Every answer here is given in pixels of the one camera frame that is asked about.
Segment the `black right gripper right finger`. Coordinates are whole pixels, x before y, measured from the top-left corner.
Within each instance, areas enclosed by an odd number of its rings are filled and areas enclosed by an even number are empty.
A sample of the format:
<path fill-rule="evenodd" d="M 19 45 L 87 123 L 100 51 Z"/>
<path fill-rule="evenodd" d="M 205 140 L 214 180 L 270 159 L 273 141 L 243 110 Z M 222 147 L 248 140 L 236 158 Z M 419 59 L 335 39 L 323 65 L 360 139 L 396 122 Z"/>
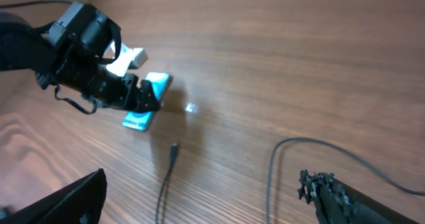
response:
<path fill-rule="evenodd" d="M 333 173 L 300 171 L 299 198 L 315 205 L 320 224 L 414 224 L 415 220 L 334 178 Z"/>

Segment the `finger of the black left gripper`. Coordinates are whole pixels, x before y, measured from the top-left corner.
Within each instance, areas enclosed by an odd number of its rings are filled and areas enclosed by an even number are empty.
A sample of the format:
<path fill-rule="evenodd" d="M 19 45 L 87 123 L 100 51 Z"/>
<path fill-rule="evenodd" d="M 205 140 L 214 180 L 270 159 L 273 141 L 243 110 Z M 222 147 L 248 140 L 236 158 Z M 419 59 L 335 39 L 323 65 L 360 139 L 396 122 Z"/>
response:
<path fill-rule="evenodd" d="M 136 91 L 134 111 L 137 113 L 156 112 L 159 111 L 160 107 L 160 102 L 153 91 L 152 82 L 142 80 Z"/>

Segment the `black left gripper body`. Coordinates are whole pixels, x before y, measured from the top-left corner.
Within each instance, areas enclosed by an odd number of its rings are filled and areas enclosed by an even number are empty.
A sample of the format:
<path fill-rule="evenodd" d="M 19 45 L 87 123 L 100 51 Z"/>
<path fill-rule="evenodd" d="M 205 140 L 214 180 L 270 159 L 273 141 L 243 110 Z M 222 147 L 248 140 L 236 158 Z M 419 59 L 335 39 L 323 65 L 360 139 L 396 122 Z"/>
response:
<path fill-rule="evenodd" d="M 119 57 L 120 49 L 121 45 L 113 48 L 114 58 L 110 64 Z M 134 111 L 138 77 L 128 72 L 119 77 L 109 72 L 106 65 L 96 55 L 70 45 L 49 72 L 36 73 L 36 80 L 43 90 L 55 85 L 55 92 L 59 92 L 63 85 L 80 92 L 84 99 L 93 103 L 93 110 L 102 107 Z"/>

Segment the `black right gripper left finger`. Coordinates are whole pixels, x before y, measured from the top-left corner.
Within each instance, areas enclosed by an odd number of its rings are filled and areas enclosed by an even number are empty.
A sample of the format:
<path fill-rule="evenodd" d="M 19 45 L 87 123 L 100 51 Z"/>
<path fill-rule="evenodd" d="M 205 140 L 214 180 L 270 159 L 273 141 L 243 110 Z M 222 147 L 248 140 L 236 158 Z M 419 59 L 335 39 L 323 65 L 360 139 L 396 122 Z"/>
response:
<path fill-rule="evenodd" d="M 106 175 L 100 168 L 14 213 L 10 207 L 2 207 L 1 222 L 98 224 L 106 193 Z"/>

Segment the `teal Galaxy smartphone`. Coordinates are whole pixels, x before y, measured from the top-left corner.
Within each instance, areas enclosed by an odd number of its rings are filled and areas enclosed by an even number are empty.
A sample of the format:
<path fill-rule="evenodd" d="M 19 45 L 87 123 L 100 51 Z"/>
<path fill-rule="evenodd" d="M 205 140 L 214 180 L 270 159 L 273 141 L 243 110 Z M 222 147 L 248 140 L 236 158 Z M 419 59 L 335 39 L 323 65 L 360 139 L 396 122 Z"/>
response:
<path fill-rule="evenodd" d="M 153 93 L 159 103 L 161 103 L 164 93 L 171 82 L 171 75 L 165 72 L 148 72 L 145 79 L 152 83 Z M 128 112 L 122 122 L 122 126 L 140 132 L 146 132 L 155 114 L 156 112 Z"/>

